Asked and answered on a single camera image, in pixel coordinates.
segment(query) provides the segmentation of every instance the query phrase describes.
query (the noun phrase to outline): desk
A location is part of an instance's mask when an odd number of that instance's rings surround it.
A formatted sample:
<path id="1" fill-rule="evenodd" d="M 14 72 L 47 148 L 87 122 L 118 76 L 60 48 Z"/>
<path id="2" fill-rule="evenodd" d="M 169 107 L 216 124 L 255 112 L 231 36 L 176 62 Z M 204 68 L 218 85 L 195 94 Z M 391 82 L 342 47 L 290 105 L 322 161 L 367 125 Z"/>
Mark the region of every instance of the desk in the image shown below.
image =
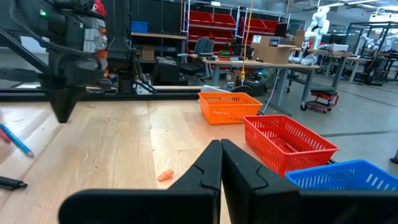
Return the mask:
<path id="1" fill-rule="evenodd" d="M 0 103 L 0 112 L 36 155 L 0 142 L 0 175 L 29 185 L 0 190 L 0 223 L 57 223 L 60 204 L 82 189 L 166 189 L 213 139 L 255 156 L 243 124 L 209 125 L 197 100 L 79 102 L 68 124 L 58 124 L 49 103 Z M 172 179 L 158 182 L 168 168 Z M 229 223 L 224 195 L 221 223 Z"/>
<path id="2" fill-rule="evenodd" d="M 371 59 L 357 58 L 357 57 L 348 57 L 347 59 L 354 62 L 353 72 L 351 73 L 351 76 L 349 78 L 350 83 L 352 83 L 354 81 L 354 77 L 355 77 L 356 72 L 358 71 L 359 64 L 372 61 Z"/>
<path id="3" fill-rule="evenodd" d="M 198 55 L 191 54 L 190 55 L 192 58 L 197 58 Z M 202 62 L 205 64 L 213 64 L 215 65 L 214 70 L 212 72 L 213 74 L 213 86 L 218 86 L 218 81 L 220 78 L 220 65 L 230 65 L 230 66 L 236 66 L 236 67 L 242 67 L 243 61 L 220 61 L 216 59 L 215 61 L 211 60 L 206 60 L 203 59 Z M 292 113 L 285 110 L 282 107 L 282 101 L 284 97 L 284 90 L 285 87 L 287 87 L 287 75 L 288 75 L 288 69 L 295 69 L 295 68 L 301 68 L 301 69 L 310 69 L 311 70 L 311 75 L 307 77 L 307 81 L 305 83 L 302 83 L 305 85 L 303 95 L 302 95 L 302 101 L 305 101 L 307 99 L 307 96 L 313 88 L 311 87 L 312 83 L 312 78 L 315 74 L 315 69 L 320 68 L 318 65 L 300 65 L 300 64 L 293 64 L 293 63 L 286 63 L 286 64 L 273 64 L 273 63 L 265 63 L 265 62 L 257 62 L 255 60 L 247 60 L 245 63 L 245 66 L 249 67 L 260 67 L 260 68 L 281 68 L 282 69 L 282 76 L 279 78 L 278 82 L 278 88 L 276 89 L 276 92 L 274 93 L 275 96 L 271 99 L 269 105 L 278 109 L 279 111 L 292 116 Z M 331 90 L 329 87 L 322 87 L 322 90 Z"/>

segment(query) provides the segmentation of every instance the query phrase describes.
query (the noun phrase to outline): marker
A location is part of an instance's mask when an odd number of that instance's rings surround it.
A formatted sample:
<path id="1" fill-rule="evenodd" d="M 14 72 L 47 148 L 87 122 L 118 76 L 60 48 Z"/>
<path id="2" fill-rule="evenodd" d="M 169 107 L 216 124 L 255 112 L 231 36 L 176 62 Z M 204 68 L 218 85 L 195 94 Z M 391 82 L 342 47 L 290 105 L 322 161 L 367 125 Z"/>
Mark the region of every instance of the marker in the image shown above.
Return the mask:
<path id="1" fill-rule="evenodd" d="M 34 157 L 33 152 L 23 143 L 21 140 L 17 138 L 4 124 L 0 124 L 0 129 L 2 129 L 10 140 L 27 156 Z"/>

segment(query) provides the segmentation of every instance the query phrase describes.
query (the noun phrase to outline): cable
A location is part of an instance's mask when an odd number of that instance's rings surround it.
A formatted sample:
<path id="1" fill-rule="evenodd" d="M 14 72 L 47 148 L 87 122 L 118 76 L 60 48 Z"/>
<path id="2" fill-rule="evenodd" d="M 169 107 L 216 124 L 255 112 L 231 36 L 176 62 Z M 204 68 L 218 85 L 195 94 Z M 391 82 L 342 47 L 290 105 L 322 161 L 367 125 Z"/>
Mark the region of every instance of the cable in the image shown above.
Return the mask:
<path id="1" fill-rule="evenodd" d="M 246 64 L 246 49 L 248 47 L 248 37 L 249 37 L 249 32 L 250 32 L 250 22 L 251 22 L 251 16 L 253 13 L 253 5 L 254 5 L 254 0 L 251 0 L 251 6 L 250 6 L 250 15 L 249 15 L 249 22 L 248 22 L 248 31 L 246 33 L 246 40 L 244 41 L 244 52 L 243 52 L 243 64 L 242 64 L 242 74 L 241 74 L 241 81 L 242 85 L 245 79 L 245 72 L 244 72 L 244 65 Z"/>
<path id="2" fill-rule="evenodd" d="M 58 49 L 58 50 L 63 50 L 66 52 L 69 52 L 71 54 L 77 54 L 77 55 L 86 55 L 86 56 L 90 56 L 95 58 L 95 56 L 93 54 L 81 51 L 81 50 L 76 50 L 73 48 L 69 48 L 69 47 L 64 47 L 58 44 L 54 44 L 51 42 L 47 42 L 45 40 L 43 40 L 43 38 L 39 35 L 37 35 L 34 31 L 32 31 L 31 29 L 29 29 L 23 22 L 19 21 L 17 19 L 17 16 L 14 14 L 15 12 L 17 12 L 16 10 L 16 0 L 11 0 L 10 1 L 10 10 L 9 10 L 9 14 L 11 16 L 11 19 L 21 28 L 23 28 L 24 30 L 26 30 L 29 35 L 31 37 L 33 37 L 35 40 L 37 40 L 40 44 L 42 44 L 44 47 L 52 47 L 54 49 Z"/>
<path id="3" fill-rule="evenodd" d="M 277 73 L 276 76 L 275 76 L 275 83 L 274 83 L 274 87 L 273 87 L 272 92 L 271 92 L 271 96 L 269 97 L 269 99 L 268 99 L 268 101 L 267 101 L 267 104 L 266 104 L 266 107 L 264 107 L 262 113 L 264 113 L 264 112 L 266 111 L 266 109 L 267 109 L 267 107 L 268 107 L 268 104 L 269 104 L 269 102 L 271 102 L 272 96 L 274 95 L 275 88 L 276 88 L 276 83 L 278 82 L 279 72 L 280 72 L 280 70 L 278 70 L 278 73 Z"/>

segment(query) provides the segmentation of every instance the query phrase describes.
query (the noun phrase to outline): blue box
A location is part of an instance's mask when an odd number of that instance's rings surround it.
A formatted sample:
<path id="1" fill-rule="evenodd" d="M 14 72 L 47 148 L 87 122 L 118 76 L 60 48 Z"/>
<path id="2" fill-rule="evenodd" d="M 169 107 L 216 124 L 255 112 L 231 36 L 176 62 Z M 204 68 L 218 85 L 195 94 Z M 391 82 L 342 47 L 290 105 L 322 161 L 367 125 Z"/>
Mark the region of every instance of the blue box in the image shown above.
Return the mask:
<path id="1" fill-rule="evenodd" d="M 365 160 L 341 162 L 286 173 L 309 190 L 398 190 L 398 179 Z"/>
<path id="2" fill-rule="evenodd" d="M 131 21 L 131 32 L 148 33 L 148 23 Z"/>

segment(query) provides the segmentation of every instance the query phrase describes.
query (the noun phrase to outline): office chair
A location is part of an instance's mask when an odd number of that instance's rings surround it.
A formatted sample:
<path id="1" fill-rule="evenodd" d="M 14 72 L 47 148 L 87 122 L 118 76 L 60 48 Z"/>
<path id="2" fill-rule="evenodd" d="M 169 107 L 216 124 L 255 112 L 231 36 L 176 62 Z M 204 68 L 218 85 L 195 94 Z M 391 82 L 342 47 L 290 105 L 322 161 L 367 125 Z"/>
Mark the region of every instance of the office chair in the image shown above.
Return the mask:
<path id="1" fill-rule="evenodd" d="M 195 50 L 193 51 L 194 54 L 201 54 L 201 53 L 213 53 L 214 47 L 214 40 L 210 40 L 209 38 L 201 38 L 198 40 Z M 188 76 L 195 76 L 199 72 L 204 72 L 204 69 L 210 69 L 210 65 L 206 64 L 204 67 L 201 63 L 201 58 L 193 59 L 192 63 L 187 63 L 187 58 L 189 54 L 178 54 L 177 56 L 184 58 L 185 63 L 180 63 L 180 72 Z"/>

